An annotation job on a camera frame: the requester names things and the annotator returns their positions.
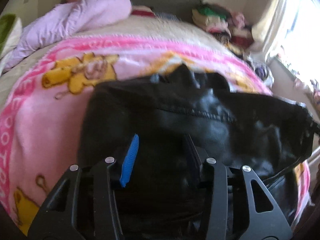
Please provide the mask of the black leather jacket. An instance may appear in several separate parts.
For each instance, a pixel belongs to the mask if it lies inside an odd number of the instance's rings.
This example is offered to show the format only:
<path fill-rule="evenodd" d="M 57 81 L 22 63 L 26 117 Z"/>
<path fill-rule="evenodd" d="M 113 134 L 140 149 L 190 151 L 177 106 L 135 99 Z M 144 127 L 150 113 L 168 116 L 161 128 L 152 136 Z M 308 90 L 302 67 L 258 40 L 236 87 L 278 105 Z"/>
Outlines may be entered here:
<path fill-rule="evenodd" d="M 289 223 L 298 214 L 293 170 L 310 157 L 315 134 L 312 114 L 301 103 L 233 93 L 222 75 L 183 64 L 170 74 L 101 82 L 82 123 L 79 164 L 94 165 L 110 153 L 120 157 L 135 134 L 169 155 L 178 136 L 189 135 L 223 164 L 251 166 Z"/>

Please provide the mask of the plastic bag of clothes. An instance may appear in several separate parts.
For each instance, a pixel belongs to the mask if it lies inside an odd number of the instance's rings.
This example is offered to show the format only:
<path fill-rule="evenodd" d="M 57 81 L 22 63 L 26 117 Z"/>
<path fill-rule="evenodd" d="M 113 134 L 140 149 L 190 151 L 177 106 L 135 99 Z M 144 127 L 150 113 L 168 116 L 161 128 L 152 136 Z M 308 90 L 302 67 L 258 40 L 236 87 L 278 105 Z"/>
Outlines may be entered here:
<path fill-rule="evenodd" d="M 274 84 L 274 77 L 270 68 L 263 62 L 257 61 L 248 56 L 246 62 L 255 72 L 256 76 L 266 85 L 268 88 L 272 88 Z"/>

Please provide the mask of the clothes on window sill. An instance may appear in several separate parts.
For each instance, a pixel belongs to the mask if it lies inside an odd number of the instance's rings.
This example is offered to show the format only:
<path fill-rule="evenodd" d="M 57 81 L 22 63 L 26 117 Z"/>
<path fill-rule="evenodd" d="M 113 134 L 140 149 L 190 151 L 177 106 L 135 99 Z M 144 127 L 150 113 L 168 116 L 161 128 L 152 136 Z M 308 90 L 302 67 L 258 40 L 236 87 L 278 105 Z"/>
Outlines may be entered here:
<path fill-rule="evenodd" d="M 301 79 L 296 78 L 294 81 L 294 87 L 301 90 L 311 101 L 315 110 L 319 112 L 319 82 L 312 79 L 308 82 L 304 82 Z"/>

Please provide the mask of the pile of folded clothes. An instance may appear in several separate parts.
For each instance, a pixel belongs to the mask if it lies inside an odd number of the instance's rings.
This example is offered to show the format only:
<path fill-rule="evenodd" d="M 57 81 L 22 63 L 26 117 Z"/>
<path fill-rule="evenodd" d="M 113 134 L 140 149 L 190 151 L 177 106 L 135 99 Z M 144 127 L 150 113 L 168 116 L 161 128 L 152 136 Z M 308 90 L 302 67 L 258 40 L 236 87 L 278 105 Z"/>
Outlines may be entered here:
<path fill-rule="evenodd" d="M 252 26 L 241 12 L 230 11 L 218 4 L 202 3 L 191 10 L 193 23 L 213 35 L 239 58 L 254 42 Z"/>

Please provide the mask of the pink cartoon bear blanket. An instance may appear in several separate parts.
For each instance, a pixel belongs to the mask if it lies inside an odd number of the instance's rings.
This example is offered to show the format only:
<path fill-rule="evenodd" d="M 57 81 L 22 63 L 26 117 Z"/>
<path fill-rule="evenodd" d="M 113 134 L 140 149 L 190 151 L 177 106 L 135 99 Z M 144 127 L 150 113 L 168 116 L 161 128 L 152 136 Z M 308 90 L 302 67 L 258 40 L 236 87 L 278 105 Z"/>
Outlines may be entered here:
<path fill-rule="evenodd" d="M 1 77 L 1 204 L 23 232 L 76 160 L 80 129 L 94 86 L 179 64 L 222 74 L 231 90 L 270 95 L 247 64 L 215 39 L 209 44 L 129 35 L 83 36 L 39 51 Z"/>

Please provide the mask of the cream window curtain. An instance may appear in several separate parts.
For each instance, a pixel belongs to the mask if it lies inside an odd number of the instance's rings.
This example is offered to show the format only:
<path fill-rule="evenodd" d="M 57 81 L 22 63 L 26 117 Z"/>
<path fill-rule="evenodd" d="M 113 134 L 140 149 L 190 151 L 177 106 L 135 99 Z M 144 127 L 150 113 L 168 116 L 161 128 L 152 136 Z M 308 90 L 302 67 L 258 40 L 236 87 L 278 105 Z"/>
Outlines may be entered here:
<path fill-rule="evenodd" d="M 253 25 L 254 43 L 249 55 L 258 61 L 268 61 L 275 56 L 284 41 L 293 17 L 295 0 L 269 0 L 260 20 Z"/>

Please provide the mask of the cream fleece bed sheet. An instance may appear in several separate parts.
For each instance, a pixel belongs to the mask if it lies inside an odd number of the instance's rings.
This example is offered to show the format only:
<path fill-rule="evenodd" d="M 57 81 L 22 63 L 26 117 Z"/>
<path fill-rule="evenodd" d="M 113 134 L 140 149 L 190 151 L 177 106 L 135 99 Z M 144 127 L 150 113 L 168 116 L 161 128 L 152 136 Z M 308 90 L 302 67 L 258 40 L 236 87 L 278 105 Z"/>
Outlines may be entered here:
<path fill-rule="evenodd" d="M 167 39 L 194 44 L 221 52 L 226 51 L 226 48 L 224 48 L 212 35 L 205 33 L 195 25 L 181 21 L 176 22 L 161 18 L 142 16 L 130 16 L 113 25 L 77 33 L 74 37 L 101 35 L 125 35 Z M 55 46 L 56 44 L 54 43 L 37 50 L 35 53 L 21 61 L 16 67 L 1 76 L 1 107 L 5 105 L 9 93 L 17 80 L 30 68 L 33 68 L 37 62 Z"/>

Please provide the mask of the green and cream blanket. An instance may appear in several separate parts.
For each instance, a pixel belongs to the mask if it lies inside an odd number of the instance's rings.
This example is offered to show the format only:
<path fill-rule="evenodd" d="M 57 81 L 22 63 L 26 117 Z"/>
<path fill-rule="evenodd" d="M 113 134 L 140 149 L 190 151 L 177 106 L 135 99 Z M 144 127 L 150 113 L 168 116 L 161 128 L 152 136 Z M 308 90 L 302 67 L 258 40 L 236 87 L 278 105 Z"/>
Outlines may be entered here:
<path fill-rule="evenodd" d="M 17 15 L 5 14 L 1 16 L 1 59 L 17 47 L 22 31 L 22 21 Z"/>

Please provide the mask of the red and white pillow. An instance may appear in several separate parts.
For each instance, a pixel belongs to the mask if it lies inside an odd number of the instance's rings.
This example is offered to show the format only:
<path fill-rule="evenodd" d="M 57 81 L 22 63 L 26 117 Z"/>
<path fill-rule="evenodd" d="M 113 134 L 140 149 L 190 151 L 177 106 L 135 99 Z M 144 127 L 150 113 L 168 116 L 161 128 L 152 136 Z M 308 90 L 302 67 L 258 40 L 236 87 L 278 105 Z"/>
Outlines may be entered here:
<path fill-rule="evenodd" d="M 144 5 L 135 5 L 132 7 L 131 15 L 155 18 L 156 15 L 150 7 Z"/>

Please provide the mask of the lilac puffy quilt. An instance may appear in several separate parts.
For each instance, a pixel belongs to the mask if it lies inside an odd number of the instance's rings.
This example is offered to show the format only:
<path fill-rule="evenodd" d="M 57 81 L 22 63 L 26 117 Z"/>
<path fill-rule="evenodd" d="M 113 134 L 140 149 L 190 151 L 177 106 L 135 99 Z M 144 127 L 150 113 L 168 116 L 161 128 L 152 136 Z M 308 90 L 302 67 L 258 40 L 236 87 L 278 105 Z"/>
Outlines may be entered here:
<path fill-rule="evenodd" d="M 22 29 L 17 46 L 1 59 L 6 73 L 35 51 L 76 33 L 122 21 L 132 11 L 130 0 L 73 0 L 56 5 Z"/>

